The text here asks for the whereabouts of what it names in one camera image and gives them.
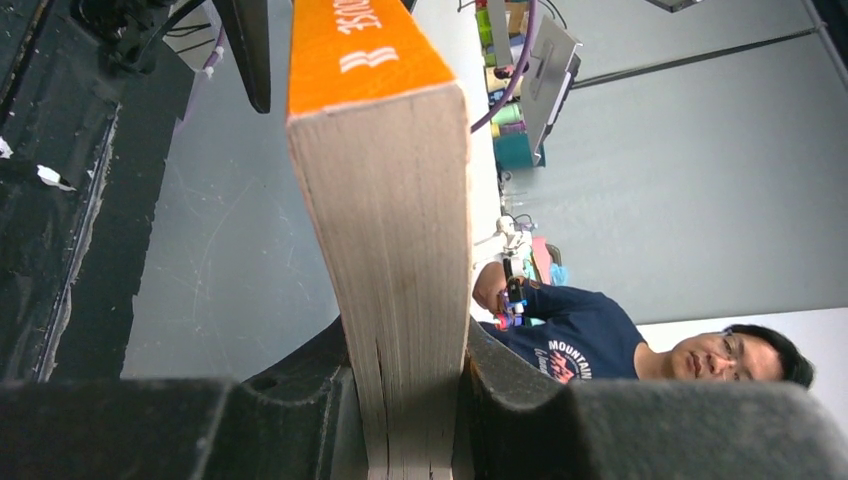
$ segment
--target man's hand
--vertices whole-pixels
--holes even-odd
[[[503,271],[503,264],[492,262],[483,267],[471,296],[478,305],[494,315],[503,311],[501,293],[505,289],[506,275]]]

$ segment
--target book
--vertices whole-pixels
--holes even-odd
[[[493,139],[495,161],[504,170],[519,170],[533,167],[533,151],[526,133],[501,134]]]
[[[515,35],[513,37],[509,37],[509,46],[510,47],[523,47],[524,46],[524,40],[526,40],[526,38],[527,37],[525,37],[524,35],[521,35],[521,34]],[[486,54],[495,53],[495,47],[494,46],[488,46],[488,47],[485,48],[485,52],[486,52]]]
[[[507,87],[507,85],[509,85],[509,82],[512,80],[512,78],[511,78],[511,76],[513,75],[512,73],[503,76],[503,78],[498,78],[497,72],[499,70],[503,71],[503,69],[499,69],[497,67],[486,67],[486,89],[489,91],[489,93],[495,93],[498,90],[505,89]],[[524,81],[523,76],[518,79],[518,84],[515,87],[515,91],[513,92],[513,95],[519,94],[517,96],[520,96],[521,84],[522,84],[523,81]]]
[[[509,103],[504,105],[498,113],[492,117],[492,123],[496,125],[506,125],[508,123],[518,123],[521,121],[521,104]]]
[[[294,2],[289,76],[369,478],[447,480],[471,301],[464,91],[397,0]]]
[[[527,34],[527,2],[507,2],[507,31],[510,35]]]
[[[527,131],[527,125],[523,121],[516,123],[506,123],[500,125],[498,133],[501,135],[512,135],[513,133],[523,133]]]

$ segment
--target teal container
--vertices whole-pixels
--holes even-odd
[[[533,153],[530,151],[530,141],[526,133],[501,135],[493,139],[495,161],[504,170],[523,170],[545,166],[545,148],[539,147],[541,159],[538,165],[533,164]]]

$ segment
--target scratched surface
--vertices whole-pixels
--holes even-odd
[[[227,52],[173,140],[124,377],[245,379],[338,314],[286,152],[289,2],[269,15],[272,113],[250,107]]]

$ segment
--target black cable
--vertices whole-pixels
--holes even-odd
[[[154,34],[153,37],[156,37],[157,35],[164,35],[162,32],[168,33],[173,30],[174,27],[176,27],[178,23],[180,23],[185,17],[187,17],[189,13],[193,12],[195,8],[202,5],[205,1],[206,0],[188,0],[186,3],[183,4],[183,6],[178,8],[177,11],[175,11],[170,17],[168,17],[168,20],[166,20],[165,23],[162,24],[161,27],[159,27],[159,30],[157,30],[156,34]]]
[[[523,218],[523,217],[527,217],[527,220],[529,221],[529,223],[535,223],[535,222],[533,222],[533,217],[531,217],[530,215],[528,215],[526,213],[522,213],[521,215],[519,215],[517,217],[513,217],[513,220],[517,222],[519,218]]]
[[[562,12],[559,11],[559,8],[557,8],[557,6],[550,0],[541,0],[541,2],[542,5],[548,8],[548,11],[551,12],[555,18],[559,19],[562,23],[562,28],[568,30],[568,24],[565,23],[565,17],[562,16]]]
[[[189,35],[194,35],[197,32],[202,32],[203,30],[206,30],[206,29],[205,28],[198,28],[198,29],[195,29],[195,30],[187,30],[187,31],[181,32],[181,33],[170,33],[170,32],[168,32],[168,33],[165,34],[165,36],[170,37],[170,38],[185,38],[185,37],[188,37]]]
[[[621,70],[614,73],[607,73],[604,75],[598,75],[596,77],[587,78],[585,80],[578,80],[574,82],[574,85],[571,87],[572,90],[578,90],[586,87],[594,87],[596,85],[603,85],[605,83],[614,82],[616,80],[624,80],[627,78],[633,78],[640,75],[645,75],[648,73],[661,72],[663,70],[668,70],[670,68],[682,67],[684,65],[689,65],[692,63],[703,62],[705,60],[711,60],[714,58],[724,57],[727,55],[732,55],[735,53],[746,52],[748,50],[753,50],[755,48],[765,47],[768,45],[773,45],[775,43],[785,42],[787,40],[794,40],[796,38],[804,37],[807,35],[812,35],[814,33],[818,33],[818,31],[823,27],[823,25],[819,25],[816,27],[808,28],[806,30],[801,30],[799,32],[791,33],[789,35],[783,35],[776,38],[771,38],[768,40],[762,40],[759,42],[748,43],[745,45],[738,45],[730,48],[722,48],[719,50],[714,50],[712,52],[701,53],[698,55],[692,55],[686,58],[680,58],[677,60],[671,60],[668,62],[661,62],[654,65],[648,65],[645,67],[631,68],[628,70]]]
[[[211,26],[212,26],[211,23],[201,23],[201,24],[198,24],[198,25],[189,25],[189,26],[186,26],[186,27],[174,27],[174,28],[171,29],[171,31],[172,32],[179,32],[179,31],[182,31],[182,30],[194,30],[194,29],[202,30],[204,28],[209,28]]]
[[[198,43],[197,45],[192,45],[192,46],[190,46],[190,47],[183,48],[182,50],[177,50],[175,53],[176,53],[177,55],[179,55],[179,54],[181,54],[181,53],[190,52],[190,51],[192,51],[192,50],[194,50],[194,49],[196,49],[196,48],[200,48],[200,47],[202,47],[202,46],[204,46],[204,45],[209,45],[210,43],[212,43],[212,42],[214,42],[214,41],[215,41],[215,39],[214,39],[214,38],[210,38],[209,40],[206,40],[205,42],[202,42],[202,43]]]

